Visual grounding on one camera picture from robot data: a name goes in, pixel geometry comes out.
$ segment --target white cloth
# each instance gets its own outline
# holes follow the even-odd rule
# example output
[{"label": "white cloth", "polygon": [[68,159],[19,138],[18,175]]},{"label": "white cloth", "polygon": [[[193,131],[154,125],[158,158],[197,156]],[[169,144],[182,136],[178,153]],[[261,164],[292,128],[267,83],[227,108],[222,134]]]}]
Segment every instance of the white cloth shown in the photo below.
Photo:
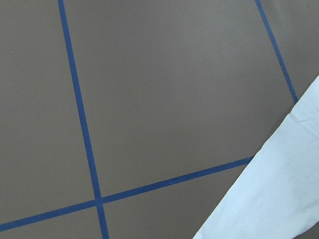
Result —
[{"label": "white cloth", "polygon": [[292,239],[319,221],[319,77],[193,239]]}]

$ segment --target blue stripe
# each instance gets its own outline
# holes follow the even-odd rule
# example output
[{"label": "blue stripe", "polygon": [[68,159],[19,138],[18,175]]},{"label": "blue stripe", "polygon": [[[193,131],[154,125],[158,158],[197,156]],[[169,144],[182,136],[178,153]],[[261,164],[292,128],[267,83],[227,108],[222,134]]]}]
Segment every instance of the blue stripe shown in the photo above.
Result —
[{"label": "blue stripe", "polygon": [[265,12],[264,12],[264,9],[263,9],[263,7],[262,7],[262,5],[261,5],[261,3],[260,3],[260,0],[255,0],[255,2],[256,2],[258,11],[259,11],[259,13],[260,13],[260,16],[261,16],[261,18],[262,18],[262,20],[263,20],[263,22],[264,22],[265,28],[266,28],[266,30],[267,30],[267,32],[268,32],[268,35],[269,35],[269,38],[270,38],[271,43],[272,43],[272,45],[273,45],[273,48],[274,48],[274,50],[275,50],[275,53],[276,53],[276,55],[277,55],[278,61],[279,61],[280,66],[281,66],[281,69],[282,69],[282,71],[283,71],[283,73],[284,73],[284,76],[285,76],[285,79],[286,79],[286,82],[287,82],[287,85],[288,85],[290,94],[291,94],[291,96],[293,97],[294,103],[296,104],[296,103],[298,102],[298,98],[297,98],[297,95],[296,95],[296,92],[295,92],[293,83],[292,83],[291,80],[290,80],[290,77],[289,77],[288,71],[287,71],[287,69],[286,69],[284,60],[283,60],[283,58],[282,58],[282,56],[281,56],[279,47],[278,47],[278,45],[277,45],[277,43],[276,43],[275,37],[274,37],[274,35],[273,35],[273,32],[272,32],[272,30],[271,30],[271,28],[270,28],[270,25],[269,25],[269,23],[268,23],[268,20],[267,20],[267,18],[266,18],[266,14],[265,14]]},{"label": "blue stripe", "polygon": [[9,223],[4,223],[0,225],[0,232],[9,230],[9,229],[13,229],[13,228],[18,228],[21,226],[25,226],[28,224],[32,224],[32,223],[37,223],[40,221],[44,221],[50,218],[55,218],[55,217],[59,217],[68,213],[73,213],[73,212],[77,212],[83,209],[87,209],[87,208],[91,208],[94,207],[96,205],[95,200],[92,201],[88,201],[85,203],[80,203],[80,204],[76,204],[73,206],[69,206],[66,208],[61,208],[61,209],[57,209],[51,212],[47,212],[47,213],[42,213],[39,215],[35,215],[32,217],[28,217],[28,218],[23,218],[20,220],[16,220],[13,222],[9,222]]},{"label": "blue stripe", "polygon": [[100,190],[99,180],[98,180],[98,176],[97,176],[93,151],[92,151],[89,129],[88,129],[88,125],[87,125],[86,117],[85,117],[81,89],[80,89],[78,74],[77,74],[77,70],[76,70],[74,54],[73,54],[73,49],[72,49],[72,44],[71,44],[71,37],[70,37],[70,32],[69,32],[69,27],[68,27],[68,22],[67,22],[67,18],[66,18],[63,0],[58,0],[58,4],[59,4],[59,9],[60,9],[66,51],[67,51],[68,59],[69,59],[69,65],[70,65],[70,71],[71,71],[71,76],[72,76],[75,99],[76,99],[76,104],[77,104],[77,108],[78,108],[81,129],[82,129],[82,134],[83,134],[83,139],[84,139],[85,151],[86,151],[86,156],[87,156],[88,163],[89,163],[89,169],[90,169],[90,174],[91,174],[91,181],[92,181],[92,186],[93,186],[93,191],[94,191],[94,197],[96,200],[96,205],[97,205],[97,210],[98,210],[102,238],[108,239],[109,235],[108,235],[108,230],[107,230],[107,225],[106,225],[106,218],[105,218],[103,205],[101,202],[101,198],[102,198],[101,190]]},{"label": "blue stripe", "polygon": [[128,191],[125,191],[122,193],[117,193],[117,194],[113,194],[110,196],[106,196],[102,200],[103,200],[103,203],[110,203],[110,202],[117,201],[117,200],[120,200],[123,198],[128,198],[128,197],[138,195],[141,193],[146,193],[146,192],[153,191],[153,190],[156,190],[159,188],[164,188],[164,187],[174,185],[177,183],[185,182],[185,181],[192,180],[192,179],[199,178],[199,177],[203,177],[203,176],[206,176],[209,174],[213,174],[213,173],[217,173],[217,172],[224,171],[227,169],[242,166],[242,165],[248,164],[252,159],[253,159],[253,156],[249,157],[249,158],[240,159],[240,160],[237,160],[234,162],[222,164],[219,166],[215,166],[212,168],[204,169],[201,171],[197,171],[194,173],[185,174],[183,176],[179,176],[179,177],[167,179],[167,180],[164,180],[161,182],[142,186],[139,188],[131,189],[131,190],[128,190]]}]

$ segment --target blue tape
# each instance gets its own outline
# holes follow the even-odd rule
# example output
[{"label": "blue tape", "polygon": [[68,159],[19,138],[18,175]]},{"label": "blue tape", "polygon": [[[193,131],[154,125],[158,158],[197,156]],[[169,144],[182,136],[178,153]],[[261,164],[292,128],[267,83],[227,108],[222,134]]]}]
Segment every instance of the blue tape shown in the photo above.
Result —
[{"label": "blue tape", "polygon": [[269,23],[268,23],[268,20],[267,20],[267,18],[266,18],[264,9],[263,9],[263,7],[262,7],[262,5],[261,5],[261,3],[260,3],[260,0],[255,0],[255,2],[256,2],[258,11],[259,11],[259,13],[260,13],[260,16],[261,16],[261,18],[262,18],[262,20],[263,20],[263,22],[264,22],[265,28],[266,28],[266,30],[267,30],[267,32],[268,32],[268,35],[269,35],[269,38],[270,38],[271,43],[272,43],[272,45],[273,45],[273,48],[274,48],[274,50],[275,50],[275,53],[276,53],[276,55],[277,55],[278,61],[279,61],[280,66],[281,66],[281,69],[282,69],[282,71],[283,71],[283,73],[284,73],[284,76],[285,76],[285,79],[286,79],[286,82],[287,82],[287,85],[288,85],[290,94],[291,94],[291,96],[293,97],[294,103],[296,104],[296,103],[298,102],[298,98],[297,98],[297,95],[296,95],[296,92],[295,92],[293,83],[292,83],[292,81],[290,80],[290,77],[289,77],[288,71],[287,71],[287,69],[286,69],[284,60],[283,60],[283,58],[282,58],[282,56],[281,56],[281,53],[280,53],[280,51],[279,51],[279,47],[278,47],[278,45],[277,45],[277,43],[276,43],[275,37],[274,37],[274,35],[273,35],[273,32],[272,32],[272,30],[271,30],[271,28],[270,28],[270,25],[269,25]]},{"label": "blue tape", "polygon": [[81,129],[82,129],[82,134],[83,134],[83,139],[84,139],[85,151],[86,151],[86,156],[87,156],[88,163],[89,163],[89,169],[90,169],[90,174],[91,174],[91,181],[92,181],[92,186],[93,186],[93,191],[94,191],[94,197],[96,200],[96,206],[97,206],[96,208],[98,211],[102,238],[108,239],[109,235],[108,235],[105,213],[104,213],[104,209],[103,209],[103,205],[102,205],[102,201],[101,201],[101,199],[102,199],[101,190],[100,190],[99,180],[98,180],[98,176],[97,176],[93,151],[92,151],[89,129],[88,129],[88,125],[87,125],[87,121],[86,121],[86,117],[85,117],[81,89],[80,89],[78,74],[77,74],[77,70],[76,70],[74,54],[73,54],[73,49],[72,49],[72,44],[71,44],[71,37],[70,37],[70,32],[69,32],[69,27],[68,27],[68,22],[67,22],[67,18],[66,18],[63,0],[58,0],[58,4],[59,4],[64,40],[65,40],[65,45],[66,45],[66,51],[67,51],[67,55],[68,55],[68,59],[69,59],[69,65],[70,65],[70,71],[71,71],[71,76],[72,76],[75,99],[76,99],[76,104],[77,104],[77,108],[78,108]]},{"label": "blue tape", "polygon": [[61,209],[57,209],[51,212],[47,212],[47,213],[42,213],[39,215],[35,215],[32,217],[27,217],[27,218],[23,218],[23,219],[19,219],[13,222],[9,222],[9,223],[4,223],[0,225],[0,232],[9,230],[9,229],[13,229],[13,228],[18,228],[21,226],[25,226],[28,224],[32,224],[32,223],[37,223],[40,221],[44,221],[50,218],[55,218],[55,217],[59,217],[68,213],[73,213],[73,212],[77,212],[83,209],[87,209],[87,208],[92,208],[96,206],[95,200],[92,201],[88,201],[88,202],[84,202],[84,203],[80,203],[80,204],[76,204],[73,206],[69,206],[66,208],[61,208]]},{"label": "blue tape", "polygon": [[110,203],[110,202],[117,201],[117,200],[120,200],[123,198],[128,198],[128,197],[138,195],[141,193],[146,193],[146,192],[153,191],[153,190],[156,190],[159,188],[164,188],[164,187],[174,185],[177,183],[181,183],[181,182],[185,182],[185,181],[188,181],[191,179],[203,177],[203,176],[206,176],[209,174],[213,174],[213,173],[217,173],[217,172],[224,171],[227,169],[242,166],[242,165],[248,164],[252,159],[253,159],[253,156],[249,157],[249,158],[240,159],[240,160],[237,160],[234,162],[222,164],[219,166],[215,166],[212,168],[204,169],[201,171],[197,171],[194,173],[185,174],[185,175],[182,175],[179,177],[175,177],[175,178],[167,179],[167,180],[164,180],[161,182],[157,182],[157,183],[149,184],[149,185],[142,186],[139,188],[131,189],[131,190],[128,190],[128,191],[125,191],[122,193],[117,193],[117,194],[113,194],[110,196],[106,196],[106,197],[103,197],[102,200],[103,200],[103,203]]}]

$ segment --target blue grid line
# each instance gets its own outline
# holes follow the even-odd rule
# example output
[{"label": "blue grid line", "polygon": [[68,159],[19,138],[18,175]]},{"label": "blue grid line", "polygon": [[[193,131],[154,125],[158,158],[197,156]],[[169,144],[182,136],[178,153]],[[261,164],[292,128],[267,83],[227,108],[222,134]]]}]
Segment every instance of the blue grid line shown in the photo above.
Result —
[{"label": "blue grid line", "polygon": [[[179,177],[175,177],[175,178],[171,178],[171,179],[167,179],[161,182],[157,182],[157,183],[153,183],[153,184],[149,184],[143,187],[139,187],[139,188],[135,188],[135,189],[131,189],[125,192],[121,192],[121,193],[116,193],[110,196],[106,196],[102,198],[102,203],[106,204],[106,203],[110,203],[110,202],[114,202],[120,199],[124,199],[127,197],[131,197],[131,196],[135,196],[138,194],[142,194],[142,193],[146,193],[149,191],[153,191],[156,189],[160,189],[163,187],[167,187],[170,185],[174,185],[174,184],[178,184],[178,183],[182,183],[185,181],[189,181],[192,179],[196,179],[196,178],[200,178],[203,176],[207,176],[210,174],[214,174],[217,172],[221,172],[227,169],[231,169],[231,168],[236,168],[242,165],[246,165],[248,164],[251,160],[253,159],[252,157],[248,157],[248,158],[244,158],[244,159],[240,159],[234,162],[230,162],[230,163],[226,163],[226,164],[222,164],[222,165],[218,165],[215,167],[211,167],[211,168],[207,168],[207,169],[203,169],[197,172],[193,172],[193,173],[189,173],[189,174],[185,174]],[[35,216],[31,216],[31,217],[27,217],[27,218],[23,218],[23,219],[19,219],[13,222],[9,222],[9,223],[4,223],[0,225],[0,232],[6,231],[6,230],[10,230],[13,228],[18,228],[18,227],[22,227],[28,224],[32,224],[32,223],[37,223],[37,222],[41,222],[47,219],[51,219],[51,218],[55,218],[55,217],[59,217],[65,214],[69,214],[69,213],[74,213],[83,209],[88,209],[88,208],[92,208],[96,206],[96,200],[92,200],[92,201],[88,201],[88,202],[84,202],[84,203],[80,203],[80,204],[76,204],[73,206],[69,206],[69,207],[65,207],[65,208],[61,208],[61,209],[57,209],[54,211],[50,211],[47,213],[42,213],[39,215],[35,215]]]},{"label": "blue grid line", "polygon": [[103,239],[108,239],[109,234],[108,234],[108,228],[107,228],[107,224],[106,224],[105,212],[104,212],[104,208],[103,208],[103,204],[102,204],[101,189],[100,189],[99,179],[98,179],[98,175],[97,175],[97,171],[96,171],[89,129],[88,129],[88,125],[86,122],[85,111],[84,111],[82,95],[81,95],[81,89],[80,89],[78,74],[77,74],[77,70],[76,70],[75,59],[74,59],[72,43],[71,43],[71,37],[70,37],[70,32],[69,32],[69,27],[68,27],[68,22],[67,22],[67,17],[66,17],[66,13],[65,13],[65,7],[64,7],[63,0],[58,0],[58,4],[59,4],[65,46],[66,46],[66,51],[67,51],[67,55],[68,55],[68,59],[69,59],[74,94],[75,94],[76,104],[77,104],[80,123],[81,123],[81,129],[82,129],[82,134],[83,134],[83,139],[84,139],[86,156],[88,159],[88,164],[89,164],[89,169],[90,169],[94,197],[95,197],[95,201],[96,201],[96,209],[97,209],[98,217],[99,217],[101,234],[102,234]]},{"label": "blue grid line", "polygon": [[263,20],[263,23],[265,25],[265,28],[266,28],[266,30],[268,32],[268,36],[269,36],[270,41],[271,41],[271,43],[273,45],[273,48],[275,50],[275,53],[276,53],[277,59],[279,61],[279,64],[281,66],[281,69],[282,69],[282,71],[284,73],[284,76],[285,76],[285,79],[286,79],[290,94],[293,97],[294,103],[296,104],[298,102],[298,98],[297,98],[293,83],[292,83],[292,81],[291,81],[291,79],[289,77],[288,71],[286,69],[286,65],[285,65],[284,60],[283,60],[283,58],[281,56],[281,53],[280,53],[279,47],[277,45],[277,42],[275,40],[274,34],[273,34],[273,32],[271,30],[271,27],[270,27],[270,25],[268,23],[268,20],[267,20],[266,14],[264,12],[263,6],[261,5],[260,0],[255,0],[255,3],[257,5],[258,11],[259,11],[260,16],[261,16],[261,18]]}]

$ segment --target blue line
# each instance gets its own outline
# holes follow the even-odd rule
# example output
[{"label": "blue line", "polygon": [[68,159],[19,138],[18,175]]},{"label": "blue line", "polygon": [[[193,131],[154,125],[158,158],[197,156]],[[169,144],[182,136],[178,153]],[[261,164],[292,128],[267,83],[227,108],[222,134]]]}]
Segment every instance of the blue line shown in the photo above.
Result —
[{"label": "blue line", "polygon": [[13,229],[13,228],[18,228],[21,226],[25,226],[28,224],[32,224],[32,223],[37,223],[40,221],[44,221],[50,218],[55,218],[55,217],[59,217],[68,213],[73,213],[73,212],[77,212],[83,209],[87,209],[87,208],[92,208],[96,205],[95,200],[92,201],[88,201],[88,202],[84,202],[84,203],[80,203],[80,204],[76,204],[73,206],[69,206],[66,208],[61,208],[61,209],[57,209],[51,212],[47,212],[47,213],[42,213],[39,215],[35,215],[32,217],[27,217],[27,218],[23,218],[23,219],[19,219],[13,222],[9,222],[9,223],[4,223],[0,225],[0,232],[9,230],[9,229]]},{"label": "blue line", "polygon": [[120,199],[123,199],[123,198],[128,198],[128,197],[135,196],[135,195],[138,195],[138,194],[141,194],[141,193],[146,193],[146,192],[149,192],[149,191],[153,191],[153,190],[156,190],[156,189],[164,188],[164,187],[167,187],[167,186],[170,186],[170,185],[174,185],[174,184],[177,184],[177,183],[185,182],[185,181],[188,181],[188,180],[191,180],[191,179],[203,177],[203,176],[206,176],[206,175],[209,175],[209,174],[213,174],[213,173],[217,173],[217,172],[224,171],[224,170],[227,170],[227,169],[231,169],[231,168],[235,168],[235,167],[238,167],[238,166],[242,166],[242,165],[248,164],[252,159],[253,159],[253,156],[249,157],[249,158],[240,159],[240,160],[237,160],[237,161],[234,161],[234,162],[222,164],[222,165],[219,165],[219,166],[215,166],[215,167],[212,167],[212,168],[204,169],[204,170],[201,170],[201,171],[197,171],[197,172],[194,172],[194,173],[185,174],[185,175],[182,175],[182,176],[179,176],[179,177],[167,179],[167,180],[164,180],[164,181],[161,181],[161,182],[149,184],[149,185],[142,186],[142,187],[135,188],[135,189],[131,189],[131,190],[128,190],[128,191],[125,191],[125,192],[121,192],[121,193],[113,194],[113,195],[110,195],[110,196],[106,196],[106,197],[103,197],[102,200],[103,200],[103,203],[110,203],[110,202],[117,201],[117,200],[120,200]]},{"label": "blue line", "polygon": [[295,92],[293,83],[292,83],[292,81],[290,80],[290,77],[289,77],[288,71],[287,71],[287,69],[286,69],[284,60],[283,60],[283,58],[282,58],[282,56],[281,56],[281,53],[280,53],[280,51],[279,51],[279,47],[278,47],[278,45],[277,45],[277,43],[276,43],[275,37],[274,37],[274,35],[273,35],[273,32],[272,32],[272,30],[271,30],[271,28],[270,28],[270,25],[269,25],[269,23],[268,23],[268,20],[267,20],[267,18],[266,18],[266,14],[265,14],[265,12],[264,12],[264,9],[263,9],[263,7],[262,7],[262,5],[261,5],[261,3],[260,3],[260,0],[255,0],[255,2],[256,2],[258,11],[259,11],[259,13],[260,13],[260,16],[261,16],[261,18],[262,18],[262,20],[263,20],[263,22],[264,22],[265,28],[266,28],[266,30],[267,30],[267,32],[268,32],[268,35],[269,35],[269,38],[270,38],[271,43],[272,43],[272,45],[273,45],[273,48],[274,48],[274,50],[275,50],[275,53],[276,53],[276,55],[277,55],[278,61],[279,61],[280,66],[281,66],[281,69],[282,69],[282,71],[283,71],[283,73],[284,73],[284,76],[285,76],[285,79],[286,79],[286,82],[287,82],[287,85],[288,85],[290,94],[291,94],[291,96],[293,97],[293,100],[294,100],[294,102],[295,102],[295,104],[296,104],[296,103],[298,102],[298,98],[297,98],[297,95],[296,95],[296,92]]},{"label": "blue line", "polygon": [[92,151],[89,129],[88,129],[88,125],[87,125],[86,117],[85,117],[81,89],[80,89],[78,74],[77,74],[77,70],[76,70],[74,54],[73,54],[73,49],[72,49],[72,44],[71,44],[71,37],[70,37],[70,32],[69,32],[69,27],[68,27],[68,22],[67,22],[67,17],[66,17],[66,13],[65,13],[65,7],[64,7],[63,0],[58,0],[58,4],[59,4],[60,15],[61,15],[61,22],[62,22],[65,45],[66,45],[66,51],[67,51],[68,59],[69,59],[69,65],[70,65],[70,71],[71,71],[71,76],[72,76],[75,99],[76,99],[79,118],[80,118],[80,122],[81,122],[81,129],[82,129],[82,134],[83,134],[83,139],[84,139],[85,151],[86,151],[86,156],[87,156],[88,163],[89,163],[89,169],[90,169],[90,174],[91,174],[91,181],[92,181],[92,186],[93,186],[93,191],[94,191],[94,197],[96,200],[96,208],[98,211],[102,238],[108,239],[109,235],[108,235],[108,229],[107,229],[107,224],[106,224],[104,208],[103,208],[102,200],[101,200],[102,199],[101,190],[100,190],[98,175],[97,175],[97,171],[96,171],[93,151]]}]

